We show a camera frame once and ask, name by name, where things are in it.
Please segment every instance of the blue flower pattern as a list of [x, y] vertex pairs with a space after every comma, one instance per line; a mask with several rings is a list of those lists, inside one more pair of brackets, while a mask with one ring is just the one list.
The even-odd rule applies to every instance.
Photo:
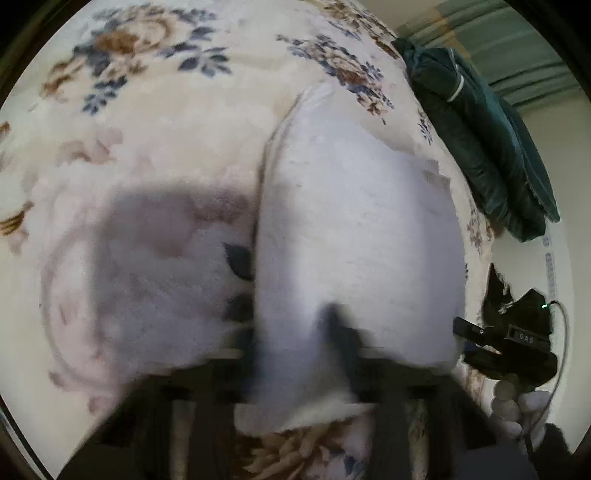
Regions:
[[433, 143], [433, 134], [431, 133], [431, 122], [429, 117], [421, 109], [418, 110], [418, 116], [418, 127], [421, 131], [421, 135], [423, 135], [423, 138], [427, 140], [429, 145], [431, 145]]
[[390, 99], [382, 93], [379, 68], [360, 61], [356, 55], [338, 45], [327, 35], [317, 35], [314, 40], [299, 40], [277, 35], [277, 40], [288, 44], [288, 51], [297, 57], [314, 60], [339, 84], [357, 96], [357, 101], [372, 115], [383, 115], [394, 108]]
[[125, 76], [108, 82], [95, 83], [94, 90], [96, 92], [86, 95], [84, 98], [85, 105], [82, 111], [94, 115], [101, 107], [107, 104], [108, 100], [117, 98], [117, 91], [126, 83], [127, 78]]
[[[141, 63], [152, 49], [136, 52], [134, 42], [138, 37], [126, 31], [126, 27], [138, 20], [152, 19], [158, 21], [163, 15], [173, 18], [179, 24], [189, 26], [185, 41], [164, 46], [155, 50], [155, 56], [163, 60], [172, 57], [181, 57], [177, 70], [179, 72], [197, 71], [208, 78], [214, 78], [216, 74], [232, 74], [228, 66], [229, 58], [226, 54], [227, 47], [204, 48], [204, 44], [211, 43], [216, 29], [211, 23], [216, 21], [213, 12], [204, 9], [167, 9], [156, 5], [146, 4], [140, 7], [126, 9], [106, 9], [93, 15], [96, 21], [102, 21], [102, 28], [91, 31], [91, 38], [85, 43], [79, 44], [72, 50], [72, 57], [67, 62], [56, 64], [54, 70], [63, 70], [80, 59], [83, 65], [90, 70], [90, 76], [99, 80], [93, 84], [92, 92], [85, 96], [85, 104], [82, 111], [90, 115], [96, 115], [109, 101], [117, 98], [120, 89], [129, 83], [129, 77], [143, 72], [147, 65]], [[117, 43], [118, 50], [115, 53], [106, 48], [105, 38], [110, 35], [127, 35], [131, 40], [127, 44]], [[124, 67], [117, 65], [115, 60], [124, 59]], [[64, 75], [66, 80], [57, 80], [57, 87], [63, 81], [72, 80], [71, 75]], [[55, 93], [57, 87], [49, 94]]]
[[345, 35], [345, 37], [354, 38], [357, 41], [363, 41], [363, 40], [361, 40], [361, 35], [359, 35], [359, 32], [345, 28], [339, 22], [336, 22], [333, 20], [328, 20], [328, 23], [331, 27], [335, 27], [337, 30], [341, 31], [343, 33], [343, 35]]

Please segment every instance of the white pillow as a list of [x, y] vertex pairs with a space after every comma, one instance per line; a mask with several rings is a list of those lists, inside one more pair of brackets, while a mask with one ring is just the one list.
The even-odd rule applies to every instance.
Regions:
[[266, 424], [344, 388], [319, 313], [346, 307], [385, 355], [450, 367], [465, 305], [463, 242], [437, 163], [396, 152], [307, 90], [267, 152], [256, 241], [258, 399]]

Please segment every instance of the floral blanket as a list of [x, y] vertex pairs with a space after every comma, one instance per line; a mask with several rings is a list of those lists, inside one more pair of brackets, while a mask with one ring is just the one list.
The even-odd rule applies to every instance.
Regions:
[[[130, 343], [107, 341], [157, 342], [138, 334], [149, 330], [141, 322], [124, 329], [123, 337], [107, 327], [96, 335], [96, 325], [83, 315], [87, 302], [79, 285], [86, 272], [64, 273], [87, 258], [83, 240], [79, 251], [56, 263], [58, 246], [102, 222], [110, 195], [130, 185], [197, 185], [212, 192], [209, 203], [194, 192], [169, 199], [172, 219], [138, 200], [130, 217], [114, 221], [137, 219], [137, 232], [149, 230], [150, 261], [164, 261], [166, 241], [160, 233], [152, 240], [152, 224], [160, 225], [158, 232], [180, 225], [184, 240], [174, 255], [213, 279], [205, 292], [187, 290], [181, 303], [202, 294], [207, 302], [199, 304], [200, 314], [228, 322], [200, 352], [216, 349], [223, 333], [245, 321], [237, 312], [252, 294], [242, 260], [252, 249], [265, 146], [298, 95], [318, 82], [333, 83], [343, 115], [394, 150], [437, 161], [450, 178], [465, 245], [466, 318], [479, 321], [492, 230], [414, 97], [404, 63], [390, 46], [394, 38], [349, 0], [94, 0], [39, 52], [0, 111], [0, 299], [10, 312], [0, 325], [0, 362], [17, 365], [22, 348], [28, 349], [18, 379], [2, 374], [0, 388], [50, 472], [62, 468], [122, 385], [196, 360], [191, 351], [169, 345], [151, 363], [132, 356]], [[125, 254], [132, 248], [125, 239], [109, 240], [124, 247], [118, 268], [144, 261]], [[166, 261], [174, 257], [166, 255]], [[181, 270], [189, 282], [194, 273]], [[102, 299], [105, 305], [118, 305], [118, 295], [132, 291], [136, 279], [117, 281]], [[127, 368], [113, 368], [116, 357]], [[462, 365], [458, 375], [482, 397], [482, 378]], [[415, 477], [423, 478], [422, 407], [410, 408], [409, 416]], [[365, 415], [264, 437], [244, 433], [236, 477], [362, 478], [368, 438]]]

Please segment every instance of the brown flower pattern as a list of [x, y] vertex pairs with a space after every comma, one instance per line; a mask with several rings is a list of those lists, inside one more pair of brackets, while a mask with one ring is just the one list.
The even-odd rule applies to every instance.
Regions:
[[322, 13], [340, 22], [345, 28], [353, 34], [361, 36], [365, 33], [381, 48], [384, 52], [394, 59], [399, 59], [400, 55], [392, 46], [392, 42], [397, 38], [386, 25], [378, 20], [368, 10], [360, 8], [353, 2], [345, 0], [303, 0], [317, 6]]
[[231, 74], [226, 47], [202, 48], [216, 31], [216, 19], [207, 10], [164, 8], [152, 4], [126, 9], [104, 10], [93, 15], [101, 22], [91, 39], [77, 45], [69, 60], [58, 61], [41, 86], [41, 95], [67, 102], [63, 86], [82, 73], [93, 79], [93, 91], [85, 97], [83, 111], [99, 112], [117, 98], [129, 79], [146, 71], [147, 60], [182, 55], [178, 71], [196, 70], [212, 78], [216, 73]]
[[369, 453], [355, 448], [367, 416], [334, 421], [260, 438], [238, 434], [233, 458], [235, 480], [361, 479]]

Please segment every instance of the fuzzy fabric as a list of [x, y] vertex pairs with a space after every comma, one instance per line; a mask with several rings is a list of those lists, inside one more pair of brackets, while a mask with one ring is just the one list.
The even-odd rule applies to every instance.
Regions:
[[235, 329], [227, 305], [251, 285], [231, 270], [226, 245], [241, 237], [246, 197], [224, 180], [153, 175], [141, 158], [74, 161], [33, 188], [22, 254], [42, 272], [61, 386], [117, 395], [143, 375], [199, 363]]

